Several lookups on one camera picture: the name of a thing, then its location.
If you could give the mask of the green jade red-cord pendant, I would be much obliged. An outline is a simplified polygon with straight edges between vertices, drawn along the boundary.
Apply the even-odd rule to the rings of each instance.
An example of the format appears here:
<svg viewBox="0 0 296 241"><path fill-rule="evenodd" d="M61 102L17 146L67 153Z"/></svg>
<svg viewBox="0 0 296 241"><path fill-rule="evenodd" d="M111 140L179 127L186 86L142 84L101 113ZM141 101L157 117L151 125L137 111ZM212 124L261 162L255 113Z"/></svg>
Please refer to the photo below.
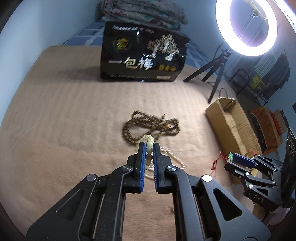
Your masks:
<svg viewBox="0 0 296 241"><path fill-rule="evenodd" d="M224 154L222 151L219 152L219 156L216 160L213 161L213 164L212 164L212 167L211 167L211 170L214 171L216 170L216 166L217 166L217 162L222 159L224 161L227 161L227 162L232 162L233 161L233 156L234 154L232 152L229 152L227 155Z"/></svg>

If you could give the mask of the cardboard box tray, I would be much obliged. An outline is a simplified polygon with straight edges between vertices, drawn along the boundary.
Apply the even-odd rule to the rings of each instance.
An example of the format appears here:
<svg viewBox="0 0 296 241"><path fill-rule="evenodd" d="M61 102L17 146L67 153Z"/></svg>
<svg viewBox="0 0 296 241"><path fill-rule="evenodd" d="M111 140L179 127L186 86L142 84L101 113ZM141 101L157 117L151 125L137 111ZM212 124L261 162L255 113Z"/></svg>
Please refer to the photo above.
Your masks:
<svg viewBox="0 0 296 241"><path fill-rule="evenodd" d="M224 154L229 152L238 153L251 158L262 154L262 150L251 123L240 103L228 97L219 97L206 110L205 115ZM227 161L220 159L216 170L211 171L214 177L225 174L224 169Z"/></svg>

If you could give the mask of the black clothes rack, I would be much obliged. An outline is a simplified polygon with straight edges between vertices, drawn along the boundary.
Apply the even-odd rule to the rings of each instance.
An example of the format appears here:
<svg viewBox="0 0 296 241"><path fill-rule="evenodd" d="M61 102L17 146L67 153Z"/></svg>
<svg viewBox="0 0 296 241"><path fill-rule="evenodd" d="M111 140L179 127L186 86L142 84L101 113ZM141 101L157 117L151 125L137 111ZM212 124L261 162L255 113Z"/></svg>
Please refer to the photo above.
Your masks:
<svg viewBox="0 0 296 241"><path fill-rule="evenodd" d="M257 75L254 71L254 65L258 63L261 56L251 57L249 60L244 58L240 62L238 62L237 70L233 73L233 75L229 78L229 82L236 89L236 94L243 94L246 97L250 98L253 101L258 103L263 102L266 105L270 98L264 95L264 90L266 89L266 85L262 90L252 90L251 84L252 79L255 75Z"/></svg>

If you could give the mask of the yellow black box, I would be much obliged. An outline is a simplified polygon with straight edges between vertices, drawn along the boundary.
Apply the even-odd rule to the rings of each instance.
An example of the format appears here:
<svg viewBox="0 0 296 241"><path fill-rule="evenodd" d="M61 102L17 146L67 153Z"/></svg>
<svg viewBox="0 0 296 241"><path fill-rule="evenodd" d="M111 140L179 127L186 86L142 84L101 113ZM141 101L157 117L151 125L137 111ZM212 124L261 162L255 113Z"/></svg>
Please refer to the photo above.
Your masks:
<svg viewBox="0 0 296 241"><path fill-rule="evenodd" d="M262 79L258 75L255 75L250 86L252 90L262 90L264 89L265 84L262 82Z"/></svg>

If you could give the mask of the striped white hanging cloth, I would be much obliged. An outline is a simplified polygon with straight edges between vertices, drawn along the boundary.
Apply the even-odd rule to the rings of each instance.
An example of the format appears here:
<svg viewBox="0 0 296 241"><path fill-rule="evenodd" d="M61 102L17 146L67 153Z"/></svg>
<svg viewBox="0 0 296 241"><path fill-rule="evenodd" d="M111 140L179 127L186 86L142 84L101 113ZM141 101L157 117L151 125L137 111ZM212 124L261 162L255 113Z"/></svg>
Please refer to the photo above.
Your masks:
<svg viewBox="0 0 296 241"><path fill-rule="evenodd" d="M275 65L276 61L283 53L283 50L269 50L267 53L263 54L260 57L260 60L257 64L254 65L255 73L263 78L267 73L271 70L271 68Z"/></svg>

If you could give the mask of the dark hanging clothes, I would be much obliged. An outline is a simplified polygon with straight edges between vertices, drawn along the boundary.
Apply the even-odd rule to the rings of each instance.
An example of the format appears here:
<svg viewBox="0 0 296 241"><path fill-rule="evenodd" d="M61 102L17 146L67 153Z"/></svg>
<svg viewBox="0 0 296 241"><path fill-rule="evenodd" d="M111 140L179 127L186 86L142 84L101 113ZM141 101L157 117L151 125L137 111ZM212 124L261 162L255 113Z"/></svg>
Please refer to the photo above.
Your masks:
<svg viewBox="0 0 296 241"><path fill-rule="evenodd" d="M263 78L263 83L266 85L264 95L270 98L273 94L281 89L290 78L290 65L284 51Z"/></svg>

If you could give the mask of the black tripod stand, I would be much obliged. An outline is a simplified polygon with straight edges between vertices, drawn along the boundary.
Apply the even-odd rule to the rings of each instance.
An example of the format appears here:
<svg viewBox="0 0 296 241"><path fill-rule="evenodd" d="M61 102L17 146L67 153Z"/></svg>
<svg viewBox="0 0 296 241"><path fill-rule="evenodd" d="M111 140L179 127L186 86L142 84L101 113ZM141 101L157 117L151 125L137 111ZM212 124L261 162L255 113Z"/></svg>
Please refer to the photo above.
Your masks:
<svg viewBox="0 0 296 241"><path fill-rule="evenodd" d="M197 77L198 75L204 73L206 70L209 70L207 72L207 74L205 75L205 77L203 77L202 81L205 83L217 70L219 70L218 72L218 76L216 78L216 81L214 82L214 86L212 88L211 94L208 98L208 104L210 104L210 102L213 99L213 96L218 88L218 85L221 81L224 69L225 69L225 64L228 61L229 57L231 55L231 51L229 49L227 50L223 50L222 53L219 55L219 57L214 58L212 61L210 61L209 63L207 63L206 65L204 65L203 67L201 67L200 69L198 69L197 71L195 71L194 73L192 73L190 76L188 76L187 78L185 78L183 81L185 83L191 81L193 78Z"/></svg>

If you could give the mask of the black snack bag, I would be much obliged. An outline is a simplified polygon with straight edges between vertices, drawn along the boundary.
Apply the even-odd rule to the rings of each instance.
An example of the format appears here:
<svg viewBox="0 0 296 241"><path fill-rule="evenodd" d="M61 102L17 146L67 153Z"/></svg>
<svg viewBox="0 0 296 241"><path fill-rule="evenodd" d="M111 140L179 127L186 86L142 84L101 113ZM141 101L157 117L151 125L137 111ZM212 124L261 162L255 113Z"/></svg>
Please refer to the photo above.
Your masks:
<svg viewBox="0 0 296 241"><path fill-rule="evenodd" d="M182 72L189 38L132 23L104 26L100 77L110 81L173 82Z"/></svg>

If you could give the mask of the folded floral quilt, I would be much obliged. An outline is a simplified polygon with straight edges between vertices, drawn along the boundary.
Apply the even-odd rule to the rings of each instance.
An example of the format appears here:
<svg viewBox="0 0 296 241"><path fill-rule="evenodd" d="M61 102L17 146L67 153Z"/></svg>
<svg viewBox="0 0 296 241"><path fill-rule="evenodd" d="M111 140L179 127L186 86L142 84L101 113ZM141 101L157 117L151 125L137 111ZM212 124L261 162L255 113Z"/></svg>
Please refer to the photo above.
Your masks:
<svg viewBox="0 0 296 241"><path fill-rule="evenodd" d="M111 19L178 32L188 19L172 1L103 1L102 12Z"/></svg>

